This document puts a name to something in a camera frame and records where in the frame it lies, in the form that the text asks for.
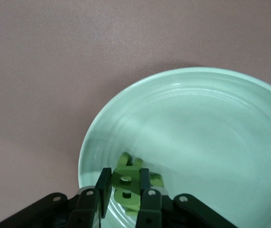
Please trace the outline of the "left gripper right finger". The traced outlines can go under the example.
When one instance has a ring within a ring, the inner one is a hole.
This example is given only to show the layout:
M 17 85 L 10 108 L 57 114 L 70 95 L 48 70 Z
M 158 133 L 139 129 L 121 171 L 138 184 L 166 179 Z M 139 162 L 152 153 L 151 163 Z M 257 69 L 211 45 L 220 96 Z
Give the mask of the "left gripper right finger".
M 150 171 L 140 170 L 140 210 L 137 228 L 234 228 L 232 222 L 191 194 L 171 199 L 166 190 L 152 187 Z

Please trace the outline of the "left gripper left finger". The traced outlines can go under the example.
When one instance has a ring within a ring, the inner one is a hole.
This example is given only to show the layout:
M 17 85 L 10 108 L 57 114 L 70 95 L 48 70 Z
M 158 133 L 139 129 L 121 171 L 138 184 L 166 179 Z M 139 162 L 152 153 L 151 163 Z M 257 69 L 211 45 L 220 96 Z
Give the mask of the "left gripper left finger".
M 99 228 L 112 192 L 112 170 L 104 168 L 94 186 L 70 199 L 51 193 L 0 222 L 0 228 Z

